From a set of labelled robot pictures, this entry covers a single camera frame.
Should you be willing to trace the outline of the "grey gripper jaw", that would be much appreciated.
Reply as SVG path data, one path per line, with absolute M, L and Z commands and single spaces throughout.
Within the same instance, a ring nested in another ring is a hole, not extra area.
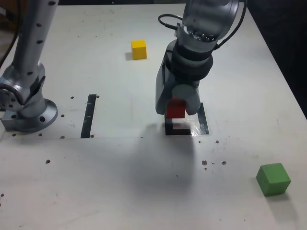
M 166 50 L 157 73 L 155 85 L 155 110 L 159 115 L 166 113 L 166 104 L 172 96 L 172 89 L 177 84 L 173 72 L 172 51 Z
M 186 112 L 194 115 L 200 108 L 201 102 L 196 88 L 186 84 L 180 84 L 172 89 L 172 95 L 186 102 Z

